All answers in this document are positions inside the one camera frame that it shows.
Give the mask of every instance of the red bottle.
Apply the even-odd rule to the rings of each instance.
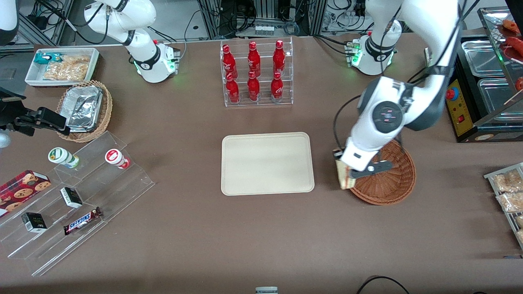
[[[228,73],[225,78],[227,79],[225,88],[227,89],[227,96],[229,97],[229,101],[232,104],[240,103],[240,90],[238,89],[238,84],[232,77],[232,73]]]
[[[249,99],[252,102],[257,102],[260,99],[260,82],[256,78],[256,73],[254,71],[249,72],[247,87],[249,88]]]
[[[225,76],[228,73],[232,73],[233,78],[238,78],[238,71],[236,70],[236,60],[231,53],[229,45],[225,44],[222,47],[223,50],[223,67],[225,68]]]
[[[272,56],[272,63],[274,65],[274,72],[283,73],[283,70],[285,69],[285,52],[283,51],[282,40],[276,41],[276,50]]]
[[[256,77],[259,77],[262,74],[262,65],[260,60],[260,53],[256,49],[256,42],[249,42],[249,70],[254,71]]]
[[[272,102],[274,103],[280,103],[283,93],[283,82],[281,81],[281,73],[275,72],[274,73],[274,79],[272,80],[272,83],[270,83],[270,92],[272,99]]]

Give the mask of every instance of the acrylic display shelf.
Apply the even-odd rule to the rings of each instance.
[[[247,88],[247,81],[249,80],[249,63],[247,56],[249,55],[249,41],[255,41],[258,52],[261,57],[261,76],[258,77],[260,82],[260,98],[257,102],[252,102],[249,99],[249,92]],[[280,103],[274,103],[271,100],[270,83],[273,78],[272,71],[272,55],[276,48],[276,41],[283,41],[283,50],[285,52],[285,70],[282,73],[281,80],[283,82],[283,99]],[[238,71],[238,88],[240,90],[240,103],[232,104],[227,95],[227,89],[225,88],[225,69],[223,68],[223,45],[229,45],[231,53],[236,60],[236,70]],[[225,106],[257,106],[257,105],[287,105],[292,104],[294,101],[293,92],[293,48],[292,38],[260,38],[252,40],[225,40],[221,42],[220,46],[220,67],[222,69],[222,84],[223,84],[223,97]]]
[[[486,174],[483,176],[484,178],[488,179],[488,182],[492,186],[492,189],[494,190],[494,193],[496,194],[496,196],[499,196],[499,195],[503,194],[504,192],[499,191],[498,187],[494,184],[494,181],[493,181],[494,176],[499,175],[499,174],[504,174],[506,172],[510,172],[513,170],[516,170],[518,172],[519,176],[521,178],[523,178],[523,163],[518,163],[518,164],[500,169],[499,171],[495,171],[493,173],[489,173],[489,174]],[[518,223],[516,222],[516,217],[522,215],[523,211],[520,211],[520,212],[504,212],[503,211],[503,213],[507,217],[508,223],[510,224],[510,228],[512,229],[514,234],[516,234],[517,231],[523,229],[523,228],[520,228]],[[516,238],[516,239],[518,240],[519,246],[523,250],[523,243],[521,242],[520,239],[518,239],[518,238]]]
[[[80,158],[74,169],[58,165],[46,175],[52,186],[24,203],[21,209],[0,218],[0,241],[9,258],[24,259],[33,276],[41,276],[83,242],[98,232],[129,204],[149,190],[154,183],[125,150],[126,144],[106,131],[98,139],[75,153]],[[105,152],[118,149],[131,160],[131,166],[119,169],[108,164]],[[65,205],[63,187],[73,187],[83,205],[74,209]],[[103,215],[69,235],[63,227],[100,207]],[[48,229],[29,233],[21,214],[42,214]]]

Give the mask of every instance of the round wicker basket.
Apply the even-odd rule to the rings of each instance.
[[[62,135],[58,133],[58,136],[60,136],[64,140],[68,141],[74,141],[77,143],[85,143],[92,141],[99,136],[101,136],[105,130],[107,129],[107,126],[109,125],[109,120],[111,119],[111,111],[112,111],[112,97],[111,93],[107,90],[107,88],[98,81],[89,81],[89,82],[83,82],[77,85],[74,85],[73,87],[87,87],[87,86],[97,86],[104,91],[104,96],[102,97],[102,105],[100,106],[100,113],[98,115],[98,122],[96,129],[90,133],[70,133],[68,136]],[[64,102],[65,93],[62,95],[62,98],[58,102],[58,106],[56,108],[56,112],[60,113],[60,110],[62,109],[62,103]]]
[[[381,160],[392,162],[390,171],[356,180],[350,190],[362,200],[375,205],[392,205],[405,199],[416,183],[416,168],[411,156],[396,140],[381,149]]]

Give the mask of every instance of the cookie box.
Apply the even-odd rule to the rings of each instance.
[[[29,170],[3,184],[0,186],[0,218],[49,186],[48,177]]]

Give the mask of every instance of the snickers bar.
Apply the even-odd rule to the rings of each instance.
[[[64,226],[64,232],[65,235],[71,234],[72,231],[79,229],[83,227],[88,222],[94,220],[95,218],[102,215],[100,208],[97,207],[96,209],[91,210],[88,214],[84,215],[83,217],[75,220],[74,222],[70,223],[69,225]]]

